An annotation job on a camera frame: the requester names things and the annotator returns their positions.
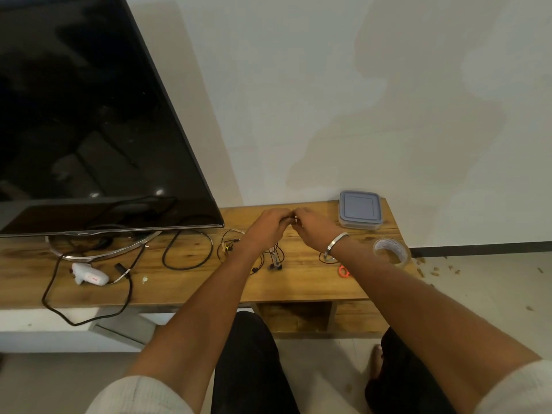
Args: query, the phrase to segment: plastic container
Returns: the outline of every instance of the plastic container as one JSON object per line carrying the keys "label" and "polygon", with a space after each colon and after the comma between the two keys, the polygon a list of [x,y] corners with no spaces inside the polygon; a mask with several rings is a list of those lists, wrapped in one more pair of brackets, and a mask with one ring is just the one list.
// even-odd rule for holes
{"label": "plastic container", "polygon": [[340,224],[345,228],[378,229],[383,223],[382,205],[376,193],[345,190],[340,194]]}

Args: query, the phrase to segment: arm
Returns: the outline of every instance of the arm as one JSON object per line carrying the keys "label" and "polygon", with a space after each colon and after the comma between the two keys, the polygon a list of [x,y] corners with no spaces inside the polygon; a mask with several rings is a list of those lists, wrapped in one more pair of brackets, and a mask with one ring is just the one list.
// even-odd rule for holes
{"label": "arm", "polygon": [[281,239],[290,216],[286,208],[263,212],[226,261],[155,333],[126,376],[158,379],[199,412],[251,268]]}
{"label": "arm", "polygon": [[[308,208],[294,229],[323,252],[344,229]],[[473,412],[501,379],[540,357],[430,285],[385,262],[349,237],[331,250],[385,320],[430,370],[460,413]]]}

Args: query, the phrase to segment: scissors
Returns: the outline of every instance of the scissors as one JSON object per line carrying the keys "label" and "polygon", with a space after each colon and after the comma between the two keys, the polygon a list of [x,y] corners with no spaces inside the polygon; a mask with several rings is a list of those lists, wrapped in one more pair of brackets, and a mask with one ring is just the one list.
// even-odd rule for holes
{"label": "scissors", "polygon": [[339,269],[337,269],[337,273],[339,273],[340,277],[342,278],[348,278],[350,276],[349,271],[345,268],[343,264],[340,265]]}

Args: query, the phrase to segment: floor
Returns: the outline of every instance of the floor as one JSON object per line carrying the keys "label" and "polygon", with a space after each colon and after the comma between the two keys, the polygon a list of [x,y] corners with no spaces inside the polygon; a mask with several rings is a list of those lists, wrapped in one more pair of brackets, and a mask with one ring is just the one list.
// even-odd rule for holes
{"label": "floor", "polygon": [[[544,358],[552,359],[552,253],[435,257],[424,280]],[[280,358],[303,413],[366,413],[363,397],[378,340],[280,340]],[[134,354],[12,354],[0,371],[0,406],[12,414],[84,412]],[[210,410],[206,397],[202,412]]]}

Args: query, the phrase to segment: tape roll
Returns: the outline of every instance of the tape roll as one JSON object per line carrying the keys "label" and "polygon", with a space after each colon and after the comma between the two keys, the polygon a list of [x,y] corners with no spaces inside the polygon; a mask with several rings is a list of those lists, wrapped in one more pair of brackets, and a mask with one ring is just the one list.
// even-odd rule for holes
{"label": "tape roll", "polygon": [[377,240],[374,243],[374,252],[377,250],[389,250],[396,255],[400,262],[395,265],[399,268],[403,268],[411,258],[410,250],[397,240],[391,238],[380,238]]}

